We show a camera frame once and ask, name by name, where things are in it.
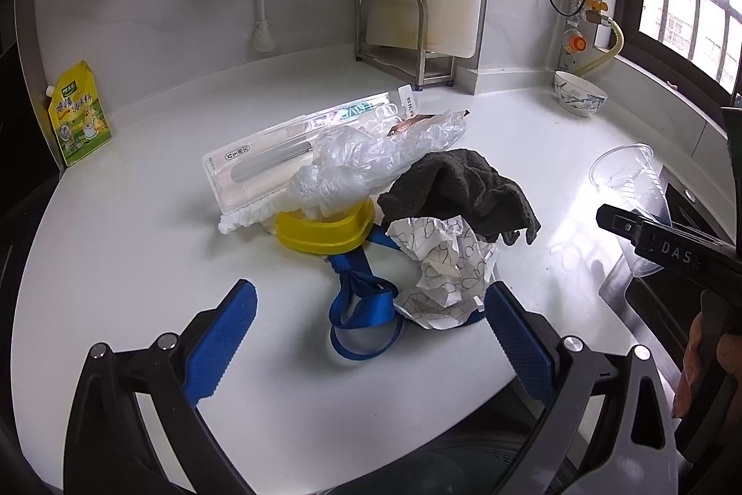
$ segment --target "blue textured pad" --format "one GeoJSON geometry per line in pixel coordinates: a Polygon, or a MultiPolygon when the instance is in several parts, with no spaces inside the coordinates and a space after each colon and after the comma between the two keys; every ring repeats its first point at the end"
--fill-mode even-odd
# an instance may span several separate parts
{"type": "Polygon", "coordinates": [[[554,360],[496,283],[487,288],[485,316],[525,391],[549,406],[554,401],[554,360]]]}
{"type": "Polygon", "coordinates": [[[192,406],[214,394],[256,312],[255,286],[245,282],[188,357],[183,392],[192,406]]]}

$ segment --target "countertop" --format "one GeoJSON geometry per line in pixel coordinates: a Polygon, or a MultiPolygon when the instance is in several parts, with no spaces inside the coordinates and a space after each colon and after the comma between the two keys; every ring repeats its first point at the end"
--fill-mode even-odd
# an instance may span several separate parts
{"type": "MultiPolygon", "coordinates": [[[[113,139],[62,177],[26,265],[11,353],[21,445],[43,480],[62,486],[70,404],[90,346],[143,348],[180,332],[239,278],[257,287],[257,318],[199,411],[261,495],[306,495],[380,468],[513,379],[486,322],[447,332],[407,325],[381,357],[342,360],[329,346],[327,311],[339,287],[329,265],[258,227],[218,232],[203,154],[397,86],[325,51],[259,64],[120,110],[110,117],[113,139]]],[[[597,293],[620,248],[595,224],[600,200],[587,173],[606,150],[637,140],[634,123],[618,110],[573,116],[547,88],[472,97],[443,87],[418,100],[426,113],[469,109],[458,147],[517,181],[543,225],[531,246],[524,237],[501,245],[500,278],[560,334],[625,354],[635,341],[597,293]]],[[[140,401],[169,477],[187,486],[151,401],[140,401]]]]}

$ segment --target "blue ribbon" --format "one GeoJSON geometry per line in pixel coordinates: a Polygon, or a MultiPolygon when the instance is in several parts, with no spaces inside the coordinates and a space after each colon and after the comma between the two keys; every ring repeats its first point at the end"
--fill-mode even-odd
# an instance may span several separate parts
{"type": "MultiPolygon", "coordinates": [[[[394,240],[384,230],[374,225],[368,241],[399,250],[394,240]]],[[[394,299],[398,296],[397,286],[388,280],[373,275],[364,249],[361,246],[346,254],[335,254],[329,258],[335,273],[340,275],[340,291],[329,308],[329,321],[332,325],[329,339],[335,351],[346,359],[363,361],[378,357],[387,350],[402,331],[404,318],[394,309],[394,299]],[[352,306],[353,298],[358,298],[350,317],[343,321],[343,315],[352,306]],[[354,353],[340,344],[338,329],[361,329],[384,325],[396,319],[391,339],[381,349],[373,353],[354,353]]],[[[485,317],[484,312],[475,311],[459,327],[469,326],[485,317]]]]}

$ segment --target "stainless steel cutting board stand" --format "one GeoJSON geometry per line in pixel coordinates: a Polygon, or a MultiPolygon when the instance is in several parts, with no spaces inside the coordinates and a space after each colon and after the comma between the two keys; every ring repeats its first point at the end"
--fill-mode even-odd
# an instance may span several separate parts
{"type": "Polygon", "coordinates": [[[422,91],[427,84],[454,85],[454,57],[427,51],[428,2],[415,0],[418,5],[418,46],[405,49],[366,42],[366,23],[363,0],[355,0],[355,60],[364,61],[392,76],[396,76],[422,91]]]}

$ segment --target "black cloth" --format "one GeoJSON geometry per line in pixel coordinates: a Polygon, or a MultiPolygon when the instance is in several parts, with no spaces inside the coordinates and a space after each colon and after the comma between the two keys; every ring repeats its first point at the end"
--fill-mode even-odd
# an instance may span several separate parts
{"type": "Polygon", "coordinates": [[[385,224],[413,217],[446,220],[460,214],[490,243],[502,235],[505,244],[512,245],[518,229],[526,229],[525,240],[531,244],[541,228],[518,184],[500,176],[472,150],[426,154],[379,196],[378,205],[385,224]]]}

